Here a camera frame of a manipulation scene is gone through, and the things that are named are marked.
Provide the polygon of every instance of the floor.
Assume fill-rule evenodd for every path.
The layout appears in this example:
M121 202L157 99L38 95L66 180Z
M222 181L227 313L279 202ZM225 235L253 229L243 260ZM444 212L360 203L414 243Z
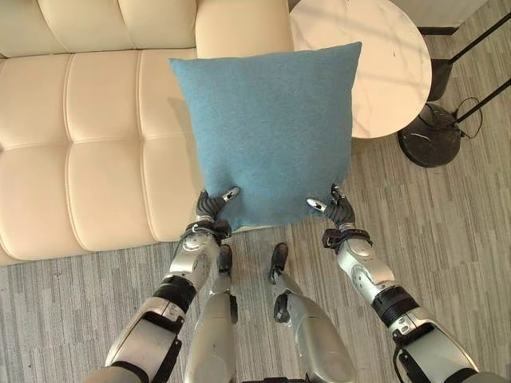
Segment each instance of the floor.
M427 38L432 57L449 57L509 12L490 0L452 37ZM454 110L484 97L511 75L511 24L454 67L440 104ZM481 369L511 377L511 91L484 107L485 123L464 140L453 163L426 170L404 157L396 136L353 155L345 190L360 227L396 278L463 344ZM477 127L471 118L463 128ZM271 320L266 267L280 241L291 248L290 274L343 336L360 382L396 382L393 344L320 246L321 219L235 235L234 293L239 380L300 377L288 328ZM104 361L110 343L167 269L173 245L111 251L0 268L0 382L81 381ZM189 322L171 382L182 382Z

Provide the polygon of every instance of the pillow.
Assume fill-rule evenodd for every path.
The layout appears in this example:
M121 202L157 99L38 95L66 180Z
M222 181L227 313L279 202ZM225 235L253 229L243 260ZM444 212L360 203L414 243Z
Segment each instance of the pillow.
M330 200L350 162L360 42L243 58L170 59L192 119L206 190L241 193L232 229L293 223Z

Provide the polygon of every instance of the sofa armrest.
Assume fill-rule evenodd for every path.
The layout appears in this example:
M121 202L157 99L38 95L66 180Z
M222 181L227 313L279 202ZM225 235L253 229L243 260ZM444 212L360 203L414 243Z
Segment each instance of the sofa armrest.
M197 57L243 57L293 50L287 0L199 0Z

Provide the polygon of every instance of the round side table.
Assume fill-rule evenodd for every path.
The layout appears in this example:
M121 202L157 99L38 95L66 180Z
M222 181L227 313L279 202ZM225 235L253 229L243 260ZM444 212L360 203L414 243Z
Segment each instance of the round side table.
M353 85L355 138L387 136L422 110L430 55L414 23L387 0L301 0L291 12L295 50L362 42Z

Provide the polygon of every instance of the cream leather sofa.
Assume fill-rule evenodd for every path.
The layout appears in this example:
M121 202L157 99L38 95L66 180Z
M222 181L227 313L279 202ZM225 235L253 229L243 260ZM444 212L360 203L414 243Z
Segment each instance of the cream leather sofa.
M2 0L0 264L177 239L201 179L167 60L284 50L287 0Z

